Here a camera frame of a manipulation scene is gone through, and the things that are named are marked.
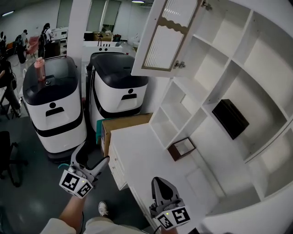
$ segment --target ceiling light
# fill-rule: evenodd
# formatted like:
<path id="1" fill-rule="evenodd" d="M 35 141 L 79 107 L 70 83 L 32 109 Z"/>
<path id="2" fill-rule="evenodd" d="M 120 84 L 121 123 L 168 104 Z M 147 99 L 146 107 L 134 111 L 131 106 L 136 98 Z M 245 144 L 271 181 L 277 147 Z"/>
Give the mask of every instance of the ceiling light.
<path id="1" fill-rule="evenodd" d="M 2 17 L 3 17 L 3 16 L 6 16 L 6 15 L 10 15 L 10 14 L 12 14 L 13 12 L 14 12 L 14 11 L 10 11 L 10 12 L 8 12 L 8 13 L 5 13 L 5 14 L 2 15 Z"/>

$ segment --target white table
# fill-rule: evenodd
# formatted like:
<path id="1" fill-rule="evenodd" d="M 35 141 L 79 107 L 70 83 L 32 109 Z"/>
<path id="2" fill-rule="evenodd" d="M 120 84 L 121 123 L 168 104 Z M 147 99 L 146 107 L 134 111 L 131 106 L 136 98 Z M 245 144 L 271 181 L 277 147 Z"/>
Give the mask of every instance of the white table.
<path id="1" fill-rule="evenodd" d="M 151 181 L 155 176 L 176 186 L 180 197 L 189 206 L 191 221 L 179 227 L 178 233 L 187 234 L 200 226 L 207 210 L 198 199 L 198 195 L 202 194 L 195 194 L 194 188 L 187 181 L 188 175 L 200 170 L 191 155 L 175 162 L 169 152 L 162 148 L 148 123 L 111 131 L 110 146 L 116 154 L 111 155 L 109 152 L 112 174 L 120 165 L 119 170 L 123 171 L 124 179 L 153 228 L 159 225 L 150 218 L 148 210 L 154 202 Z"/>

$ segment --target pink bottle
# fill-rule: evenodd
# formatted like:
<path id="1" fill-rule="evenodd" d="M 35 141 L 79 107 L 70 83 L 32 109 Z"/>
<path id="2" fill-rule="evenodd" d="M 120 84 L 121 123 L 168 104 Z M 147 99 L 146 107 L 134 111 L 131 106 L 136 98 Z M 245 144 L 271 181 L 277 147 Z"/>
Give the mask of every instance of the pink bottle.
<path id="1" fill-rule="evenodd" d="M 35 61 L 35 69 L 36 69 L 38 81 L 44 81 L 46 79 L 45 60 L 42 57 L 37 58 L 37 60 Z"/>

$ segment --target shoe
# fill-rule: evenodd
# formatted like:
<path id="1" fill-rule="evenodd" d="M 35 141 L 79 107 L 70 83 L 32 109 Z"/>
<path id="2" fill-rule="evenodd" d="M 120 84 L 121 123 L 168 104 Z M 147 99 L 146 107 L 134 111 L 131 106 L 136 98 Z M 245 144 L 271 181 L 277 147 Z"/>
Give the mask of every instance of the shoe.
<path id="1" fill-rule="evenodd" d="M 20 117 L 20 116 L 22 116 L 22 111 L 21 111 L 21 109 L 19 108 L 19 109 L 17 109 L 17 110 L 15 110 L 16 111 L 16 117 Z"/>
<path id="2" fill-rule="evenodd" d="M 107 204 L 105 202 L 100 202 L 99 203 L 99 213 L 100 213 L 101 216 L 109 215 L 108 207 L 107 207 Z"/>

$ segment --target black chair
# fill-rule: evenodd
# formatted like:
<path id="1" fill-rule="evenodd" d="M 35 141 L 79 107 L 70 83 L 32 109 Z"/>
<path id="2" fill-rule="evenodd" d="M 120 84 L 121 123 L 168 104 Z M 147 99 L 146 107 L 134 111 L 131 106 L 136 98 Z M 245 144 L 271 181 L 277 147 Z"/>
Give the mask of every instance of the black chair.
<path id="1" fill-rule="evenodd" d="M 14 182 L 14 180 L 13 180 L 12 173 L 10 170 L 10 164 L 24 164 L 26 166 L 26 165 L 28 165 L 28 162 L 26 160 L 11 160 L 10 159 L 10 155 L 11 155 L 13 146 L 17 147 L 17 143 L 13 142 L 10 145 L 9 132 L 7 132 L 7 131 L 0 132 L 0 179 L 5 178 L 2 175 L 2 172 L 7 170 L 12 184 L 15 187 L 19 187 L 20 184 L 17 182 Z"/>

